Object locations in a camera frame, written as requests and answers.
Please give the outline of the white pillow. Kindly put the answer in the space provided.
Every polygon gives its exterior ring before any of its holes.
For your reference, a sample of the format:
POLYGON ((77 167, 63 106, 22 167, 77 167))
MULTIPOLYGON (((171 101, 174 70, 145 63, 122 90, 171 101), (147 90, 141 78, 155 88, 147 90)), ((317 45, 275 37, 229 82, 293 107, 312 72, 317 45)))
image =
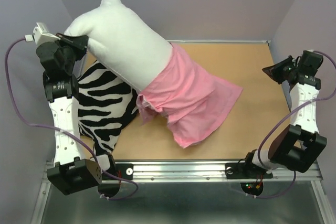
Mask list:
POLYGON ((137 91, 157 77, 172 54, 172 45, 120 0, 102 0, 77 17, 65 35, 87 35, 89 52, 137 91))

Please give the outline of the pink satin pillowcase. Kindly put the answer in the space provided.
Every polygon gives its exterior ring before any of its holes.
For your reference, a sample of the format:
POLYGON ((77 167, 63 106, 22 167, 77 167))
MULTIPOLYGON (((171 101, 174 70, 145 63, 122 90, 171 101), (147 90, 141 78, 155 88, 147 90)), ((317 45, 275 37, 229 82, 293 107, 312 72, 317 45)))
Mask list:
POLYGON ((226 120, 243 89, 207 72, 187 52, 173 44, 167 66, 137 97, 144 123, 156 115, 182 148, 195 145, 226 120))

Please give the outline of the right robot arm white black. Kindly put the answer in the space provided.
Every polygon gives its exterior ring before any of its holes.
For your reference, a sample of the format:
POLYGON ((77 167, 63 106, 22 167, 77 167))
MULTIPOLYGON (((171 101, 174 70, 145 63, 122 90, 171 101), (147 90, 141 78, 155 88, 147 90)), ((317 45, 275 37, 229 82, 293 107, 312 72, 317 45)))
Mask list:
POLYGON ((278 84, 290 85, 291 109, 289 125, 273 140, 267 150, 253 150, 246 156, 241 170, 253 177, 277 168, 304 173, 314 163, 327 145, 320 135, 316 120, 316 102, 321 80, 316 73, 323 63, 323 56, 313 50, 305 50, 294 59, 287 59, 263 72, 278 84))

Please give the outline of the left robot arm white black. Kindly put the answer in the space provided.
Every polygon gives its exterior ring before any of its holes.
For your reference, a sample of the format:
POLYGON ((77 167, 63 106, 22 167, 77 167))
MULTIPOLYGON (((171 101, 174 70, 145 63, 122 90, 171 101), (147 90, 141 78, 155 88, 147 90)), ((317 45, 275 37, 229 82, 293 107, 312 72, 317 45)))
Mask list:
POLYGON ((117 166, 108 153, 89 157, 87 147, 78 142, 79 86, 73 70, 87 53, 88 36, 46 32, 35 34, 34 40, 45 70, 43 85, 55 127, 54 166, 47 170, 47 178, 64 195, 99 186, 102 177, 116 175, 117 166))

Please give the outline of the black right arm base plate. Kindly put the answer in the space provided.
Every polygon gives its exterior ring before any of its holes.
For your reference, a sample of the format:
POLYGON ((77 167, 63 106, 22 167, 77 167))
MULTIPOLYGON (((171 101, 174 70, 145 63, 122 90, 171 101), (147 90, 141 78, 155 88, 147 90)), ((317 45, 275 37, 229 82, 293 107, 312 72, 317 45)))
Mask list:
POLYGON ((265 169, 254 164, 227 163, 225 164, 225 174, 228 179, 271 179, 272 173, 267 173, 265 169))

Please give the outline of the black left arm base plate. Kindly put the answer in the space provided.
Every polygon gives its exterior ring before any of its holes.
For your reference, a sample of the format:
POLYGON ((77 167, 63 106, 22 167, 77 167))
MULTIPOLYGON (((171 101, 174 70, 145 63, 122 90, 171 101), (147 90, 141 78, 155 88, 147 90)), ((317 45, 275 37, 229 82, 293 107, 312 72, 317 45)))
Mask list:
POLYGON ((133 179, 134 166, 132 163, 116 163, 107 170, 108 173, 127 180, 133 179))

